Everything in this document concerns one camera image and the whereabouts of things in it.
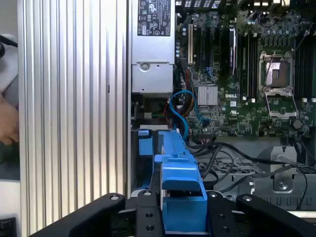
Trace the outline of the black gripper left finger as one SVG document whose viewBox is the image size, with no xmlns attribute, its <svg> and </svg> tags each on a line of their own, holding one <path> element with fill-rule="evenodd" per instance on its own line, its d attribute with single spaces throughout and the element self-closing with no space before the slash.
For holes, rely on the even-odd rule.
<svg viewBox="0 0 316 237">
<path fill-rule="evenodd" d="M 106 194 L 33 234 L 35 237 L 163 237 L 156 193 L 141 190 L 126 199 Z"/>
</svg>

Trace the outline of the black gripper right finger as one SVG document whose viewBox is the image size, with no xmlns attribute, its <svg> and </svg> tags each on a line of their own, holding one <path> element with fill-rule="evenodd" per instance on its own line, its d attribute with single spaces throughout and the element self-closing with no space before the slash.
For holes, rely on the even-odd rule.
<svg viewBox="0 0 316 237">
<path fill-rule="evenodd" d="M 235 201 L 207 192 L 207 230 L 212 237 L 314 237 L 316 226 L 255 195 Z"/>
</svg>

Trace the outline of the person's bare hand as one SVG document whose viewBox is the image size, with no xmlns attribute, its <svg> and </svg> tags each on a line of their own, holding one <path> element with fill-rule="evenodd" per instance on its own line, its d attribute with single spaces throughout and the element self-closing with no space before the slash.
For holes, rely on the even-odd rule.
<svg viewBox="0 0 316 237">
<path fill-rule="evenodd" d="M 5 145 L 19 142 L 19 113 L 0 95 L 0 141 Z"/>
</svg>

